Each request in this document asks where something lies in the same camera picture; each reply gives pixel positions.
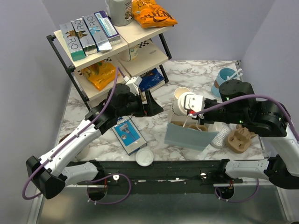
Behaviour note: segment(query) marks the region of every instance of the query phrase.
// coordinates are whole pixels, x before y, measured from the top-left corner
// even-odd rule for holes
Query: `blue cup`
[[[231,77],[235,73],[235,70],[229,69],[229,68],[224,68],[221,69],[217,75],[217,78],[212,86],[211,92],[214,96],[220,98],[220,93],[219,93],[219,86],[227,81],[229,77]]]

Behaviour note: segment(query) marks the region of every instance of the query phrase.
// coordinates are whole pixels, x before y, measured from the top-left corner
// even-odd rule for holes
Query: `chip bag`
[[[178,23],[155,0],[132,0],[132,11],[142,28],[169,27]]]
[[[95,88],[101,91],[115,79],[116,68],[109,62],[100,61],[82,69],[81,72]]]

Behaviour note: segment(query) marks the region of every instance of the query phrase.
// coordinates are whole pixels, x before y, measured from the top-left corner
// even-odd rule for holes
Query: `toothpaste box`
[[[97,53],[98,50],[93,40],[93,37],[89,33],[89,30],[87,29],[83,19],[80,18],[71,21],[71,24],[73,25],[76,35],[81,42],[85,55],[88,56]]]
[[[93,40],[97,45],[98,51],[111,50],[111,44],[106,37],[105,31],[102,29],[98,22],[97,17],[94,14],[83,16],[83,20],[87,25],[89,32],[93,36]]]
[[[100,25],[104,29],[111,45],[113,46],[121,43],[121,36],[107,17],[106,13],[104,11],[99,11],[94,13],[94,15],[97,17]]]
[[[85,58],[83,48],[72,24],[68,22],[59,26],[73,61]]]

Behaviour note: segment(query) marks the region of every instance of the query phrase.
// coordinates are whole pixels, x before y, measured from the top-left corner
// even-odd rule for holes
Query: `white marble surface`
[[[206,98],[214,98],[211,86],[221,68],[236,70],[232,61],[168,61],[164,64],[169,83],[152,93],[156,101],[164,108],[164,112],[154,117],[132,118],[140,130],[148,146],[154,152],[155,160],[258,160],[264,158],[264,151],[258,137],[252,140],[251,147],[243,154],[236,154],[227,147],[216,149],[209,145],[203,152],[164,144],[167,126],[167,115],[174,100],[174,90],[180,86],[189,88],[196,94]],[[88,110],[76,89],[72,87],[66,107],[60,137],[72,132],[84,119]],[[135,160],[135,154],[128,156],[112,130],[108,130],[90,144],[82,160],[97,159],[99,161]]]

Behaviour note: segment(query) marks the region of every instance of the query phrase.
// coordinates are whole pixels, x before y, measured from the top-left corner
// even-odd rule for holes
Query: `white cup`
[[[187,116],[187,110],[184,109],[185,96],[187,95],[196,95],[193,92],[184,92],[178,99],[173,103],[171,110],[177,116]]]
[[[190,90],[186,87],[178,87],[175,91],[174,91],[174,97],[176,99],[179,98],[180,95],[182,95],[184,92],[190,92]]]

